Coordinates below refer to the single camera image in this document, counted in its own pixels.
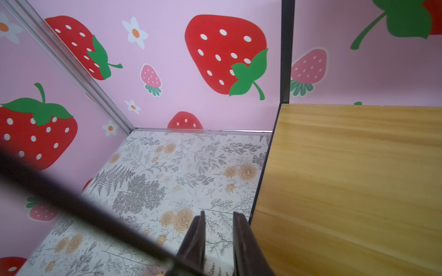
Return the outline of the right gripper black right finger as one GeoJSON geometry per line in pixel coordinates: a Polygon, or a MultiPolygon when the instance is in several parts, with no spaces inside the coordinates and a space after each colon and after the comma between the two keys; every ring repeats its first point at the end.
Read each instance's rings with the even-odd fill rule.
{"type": "Polygon", "coordinates": [[[234,276],[274,276],[244,214],[233,213],[234,276]]]}

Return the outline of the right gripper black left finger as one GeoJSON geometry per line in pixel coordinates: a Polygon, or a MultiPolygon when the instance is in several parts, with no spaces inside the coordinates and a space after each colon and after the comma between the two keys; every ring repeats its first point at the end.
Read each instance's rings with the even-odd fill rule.
{"type": "Polygon", "coordinates": [[[204,276],[206,257],[206,216],[201,211],[191,223],[176,254],[178,264],[166,272],[166,276],[204,276]]]}

